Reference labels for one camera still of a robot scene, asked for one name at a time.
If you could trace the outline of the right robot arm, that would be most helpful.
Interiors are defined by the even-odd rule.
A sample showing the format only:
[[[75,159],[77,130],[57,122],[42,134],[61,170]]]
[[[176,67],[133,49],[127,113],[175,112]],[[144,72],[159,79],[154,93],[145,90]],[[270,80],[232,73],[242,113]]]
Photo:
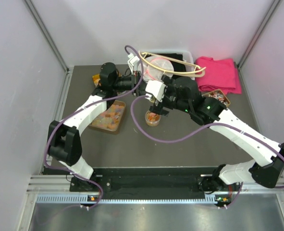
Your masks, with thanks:
[[[215,169],[211,183],[219,191],[237,182],[255,182],[266,188],[276,188],[284,170],[284,143],[272,141],[241,121],[219,100],[202,96],[197,83],[189,77],[163,81],[150,80],[146,95],[154,100],[150,111],[166,116],[168,109],[189,114],[200,126],[225,136],[252,160],[234,165],[223,164]]]

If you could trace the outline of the clear round container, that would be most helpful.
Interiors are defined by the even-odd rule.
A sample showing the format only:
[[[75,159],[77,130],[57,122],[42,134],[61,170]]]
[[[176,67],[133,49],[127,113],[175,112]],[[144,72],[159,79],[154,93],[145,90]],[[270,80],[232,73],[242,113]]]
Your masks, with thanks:
[[[147,111],[145,114],[146,124],[150,127],[155,127],[159,124],[161,120],[161,115]]]

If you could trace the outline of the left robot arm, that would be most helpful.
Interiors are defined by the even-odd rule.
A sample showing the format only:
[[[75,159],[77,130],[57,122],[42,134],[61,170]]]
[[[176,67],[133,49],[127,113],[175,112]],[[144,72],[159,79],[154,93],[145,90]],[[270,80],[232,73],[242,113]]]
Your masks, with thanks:
[[[60,122],[54,120],[49,125],[44,154],[59,161],[63,170],[79,178],[80,185],[87,191],[95,189],[97,179],[92,176],[94,169],[82,157],[80,136],[116,99],[138,91],[143,71],[138,71],[137,67],[142,65],[141,61],[130,64],[131,74],[120,76],[115,64],[104,63],[99,83],[85,103]]]

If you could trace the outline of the gold tin pastel gummies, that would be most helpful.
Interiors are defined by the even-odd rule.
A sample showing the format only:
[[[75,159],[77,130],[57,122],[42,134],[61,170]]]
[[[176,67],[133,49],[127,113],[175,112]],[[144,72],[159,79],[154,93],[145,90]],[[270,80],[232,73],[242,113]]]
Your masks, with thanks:
[[[115,100],[110,108],[99,114],[88,127],[109,134],[118,134],[125,112],[125,102]]]

